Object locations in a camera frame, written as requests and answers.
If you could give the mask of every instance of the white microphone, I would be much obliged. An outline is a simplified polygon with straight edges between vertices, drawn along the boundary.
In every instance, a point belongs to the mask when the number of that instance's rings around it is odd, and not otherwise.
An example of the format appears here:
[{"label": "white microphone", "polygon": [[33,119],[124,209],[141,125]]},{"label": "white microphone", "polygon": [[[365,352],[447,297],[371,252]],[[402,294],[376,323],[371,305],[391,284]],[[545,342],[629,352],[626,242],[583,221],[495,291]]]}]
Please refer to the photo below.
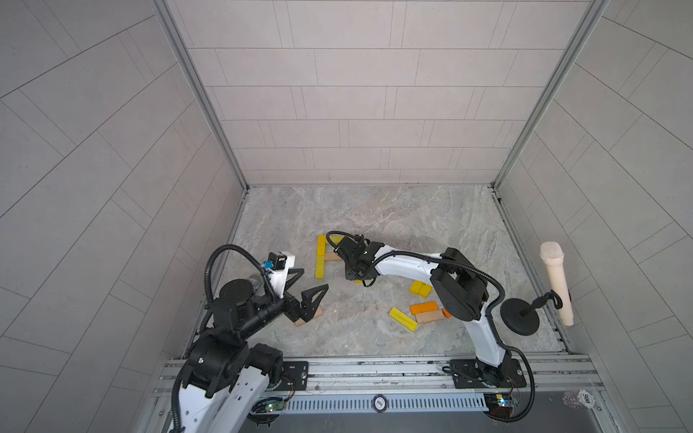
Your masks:
[{"label": "white microphone", "polygon": [[572,306],[568,294],[568,283],[565,281],[563,271],[563,257],[565,254],[557,242],[544,242],[539,249],[539,257],[546,265],[549,274],[551,289],[556,292],[563,301],[563,307],[559,310],[559,316],[563,325],[572,326]]}]

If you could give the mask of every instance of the orange wooden block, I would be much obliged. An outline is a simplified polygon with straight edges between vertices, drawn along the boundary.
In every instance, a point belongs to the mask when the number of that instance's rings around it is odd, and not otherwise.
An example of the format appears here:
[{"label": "orange wooden block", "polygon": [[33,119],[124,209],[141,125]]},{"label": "orange wooden block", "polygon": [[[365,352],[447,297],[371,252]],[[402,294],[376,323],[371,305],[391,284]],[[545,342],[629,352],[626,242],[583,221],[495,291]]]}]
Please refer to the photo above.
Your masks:
[{"label": "orange wooden block", "polygon": [[[313,318],[311,320],[317,319],[320,316],[322,316],[322,307],[317,308],[317,310],[315,311],[315,316],[313,316]],[[306,321],[303,319],[298,319],[294,322],[294,325],[296,325],[296,327],[303,326],[305,324],[306,324]]]},{"label": "orange wooden block", "polygon": [[422,312],[421,314],[414,315],[416,322],[418,324],[427,324],[432,321],[445,320],[445,315],[440,310]]},{"label": "orange wooden block", "polygon": [[418,303],[416,305],[409,306],[409,310],[412,312],[412,315],[414,316],[417,314],[421,314],[422,312],[429,312],[437,309],[438,304],[436,304],[435,301]]}]

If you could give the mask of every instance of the black cable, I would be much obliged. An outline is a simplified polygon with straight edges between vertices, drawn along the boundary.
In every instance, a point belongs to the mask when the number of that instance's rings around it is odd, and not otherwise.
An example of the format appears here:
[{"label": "black cable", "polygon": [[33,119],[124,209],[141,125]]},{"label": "black cable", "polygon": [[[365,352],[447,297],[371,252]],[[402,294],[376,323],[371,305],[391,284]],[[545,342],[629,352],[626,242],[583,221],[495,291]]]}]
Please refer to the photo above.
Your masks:
[{"label": "black cable", "polygon": [[[327,240],[330,242],[330,245],[332,245],[334,248],[337,248],[337,245],[334,244],[330,240],[331,235],[343,235],[343,236],[348,236],[354,240],[357,240],[357,242],[360,239],[363,239],[362,236],[354,236],[350,233],[345,233],[343,231],[328,231],[327,232]],[[419,254],[419,253],[414,253],[410,251],[398,251],[398,250],[393,250],[390,252],[387,252],[383,254],[382,256],[378,257],[376,260],[373,261],[373,263],[370,265],[368,269],[366,269],[363,273],[355,272],[354,269],[351,269],[349,267],[349,264],[345,261],[346,266],[349,268],[351,272],[353,272],[357,276],[366,276],[369,275],[370,272],[375,269],[377,264],[379,264],[381,261],[385,260],[388,257],[393,257],[393,256],[409,256],[409,257],[414,257],[418,258],[421,260],[424,260],[425,262],[428,263],[438,263],[439,265],[447,265],[447,266],[453,266],[453,267],[458,267],[461,269],[465,269],[467,271],[473,272],[480,276],[482,279],[490,282],[495,286],[495,288],[498,290],[498,296],[492,300],[492,302],[489,304],[489,306],[486,308],[486,318],[489,319],[489,327],[491,328],[491,333],[493,333],[493,338],[495,339],[495,342],[498,343],[498,346],[504,348],[507,351],[515,352],[517,353],[520,358],[522,358],[523,364],[525,365],[525,368],[527,369],[527,375],[529,376],[529,400],[527,401],[527,406],[517,415],[517,416],[512,416],[511,418],[500,418],[494,415],[486,414],[489,418],[497,421],[503,421],[505,423],[514,423],[516,421],[521,420],[522,418],[526,417],[527,414],[529,413],[530,409],[532,408],[532,405],[534,404],[534,374],[532,373],[532,368],[529,366],[529,361],[527,360],[527,357],[525,357],[525,354],[518,348],[513,347],[513,346],[508,346],[505,344],[501,339],[500,335],[498,334],[498,330],[495,328],[495,323],[493,322],[493,315],[491,314],[491,311],[498,306],[501,302],[503,302],[503,299],[505,299],[505,289],[503,286],[492,276],[488,275],[486,272],[483,272],[476,267],[467,265],[466,263],[460,263],[455,260],[447,260],[445,258],[437,258],[437,257],[431,257],[431,256],[426,256],[424,254]]]}]

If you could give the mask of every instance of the natural wooden block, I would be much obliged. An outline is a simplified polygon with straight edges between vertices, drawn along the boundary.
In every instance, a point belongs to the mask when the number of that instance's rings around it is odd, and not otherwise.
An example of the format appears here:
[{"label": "natural wooden block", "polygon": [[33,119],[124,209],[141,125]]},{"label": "natural wooden block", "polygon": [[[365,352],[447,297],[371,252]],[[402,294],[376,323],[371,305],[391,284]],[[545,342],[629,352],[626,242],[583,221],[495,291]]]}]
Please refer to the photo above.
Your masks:
[{"label": "natural wooden block", "polygon": [[422,312],[421,314],[414,315],[416,322],[420,324],[427,324],[432,321],[445,320],[445,315],[440,310]]},{"label": "natural wooden block", "polygon": [[[313,316],[311,320],[317,319],[320,316],[322,316],[322,307],[317,308],[317,310],[315,311],[315,316]],[[306,324],[306,321],[303,319],[298,319],[294,322],[294,325],[296,326],[303,326],[304,324]]]},{"label": "natural wooden block", "polygon": [[409,306],[409,311],[411,311],[412,315],[414,316],[419,315],[422,312],[429,312],[437,309],[438,304],[435,301],[418,303],[414,304],[413,306]]},{"label": "natural wooden block", "polygon": [[337,255],[335,252],[326,252],[325,253],[325,261],[326,262],[341,262],[342,258]]}]

